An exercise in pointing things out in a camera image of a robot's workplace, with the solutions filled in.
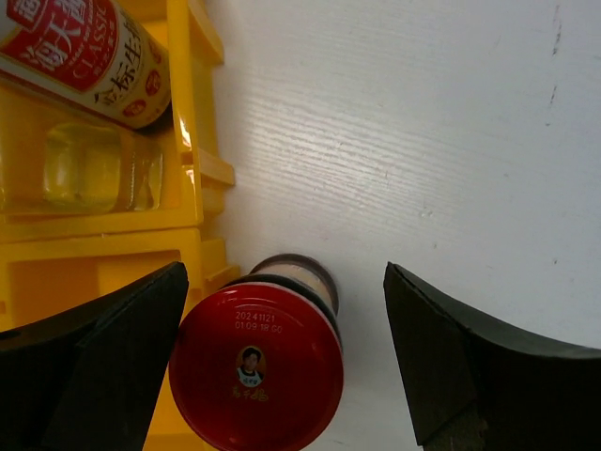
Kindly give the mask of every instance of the yellow plastic bin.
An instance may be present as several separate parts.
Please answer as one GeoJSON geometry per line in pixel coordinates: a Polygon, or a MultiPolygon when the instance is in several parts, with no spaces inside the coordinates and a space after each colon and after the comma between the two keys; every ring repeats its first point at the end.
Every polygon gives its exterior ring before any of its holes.
{"type": "MultiPolygon", "coordinates": [[[[209,231],[234,184],[233,168],[217,151],[211,70],[223,62],[221,41],[201,0],[120,3],[169,51],[173,127],[146,136],[163,152],[161,204],[100,215],[0,215],[0,332],[95,299],[173,260],[186,264],[190,278],[184,313],[239,276],[223,239],[209,231]]],[[[55,117],[73,115],[49,108],[55,117]]],[[[102,119],[85,120],[129,136],[102,119]]],[[[145,449],[212,449],[181,418],[168,381],[145,449]]]]}

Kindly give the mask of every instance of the red lid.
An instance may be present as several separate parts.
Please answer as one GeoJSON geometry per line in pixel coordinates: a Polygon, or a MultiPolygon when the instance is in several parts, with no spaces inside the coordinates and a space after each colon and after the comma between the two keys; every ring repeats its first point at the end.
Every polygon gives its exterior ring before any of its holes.
{"type": "Polygon", "coordinates": [[[331,421],[342,350],[326,317],[287,288],[244,283],[181,323],[169,365],[188,424],[223,451],[298,451],[331,421]]]}

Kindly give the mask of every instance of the yellow liquid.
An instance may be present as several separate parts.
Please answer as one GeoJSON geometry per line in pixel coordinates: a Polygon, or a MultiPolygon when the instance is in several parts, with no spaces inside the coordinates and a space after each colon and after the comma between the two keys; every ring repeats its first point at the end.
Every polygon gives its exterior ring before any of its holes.
{"type": "Polygon", "coordinates": [[[0,213],[153,210],[161,186],[150,139],[0,85],[0,213]]]}

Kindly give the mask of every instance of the white wooden surface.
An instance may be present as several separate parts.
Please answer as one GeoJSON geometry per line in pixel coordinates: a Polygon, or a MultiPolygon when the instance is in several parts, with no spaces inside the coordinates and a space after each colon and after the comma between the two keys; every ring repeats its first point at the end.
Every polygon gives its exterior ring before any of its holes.
{"type": "Polygon", "coordinates": [[[209,0],[221,220],[248,270],[314,256],[342,291],[347,385],[313,451],[417,449],[388,260],[531,331],[601,347],[594,0],[209,0]]]}

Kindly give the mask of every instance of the chili sauce jar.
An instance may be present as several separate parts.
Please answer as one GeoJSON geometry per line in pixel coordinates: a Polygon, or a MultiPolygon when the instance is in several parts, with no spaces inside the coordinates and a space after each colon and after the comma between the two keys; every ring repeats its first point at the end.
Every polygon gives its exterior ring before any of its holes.
{"type": "Polygon", "coordinates": [[[299,451],[333,418],[344,371],[338,293],[315,260],[259,263],[183,320],[169,379],[179,411],[222,451],[299,451]]]}

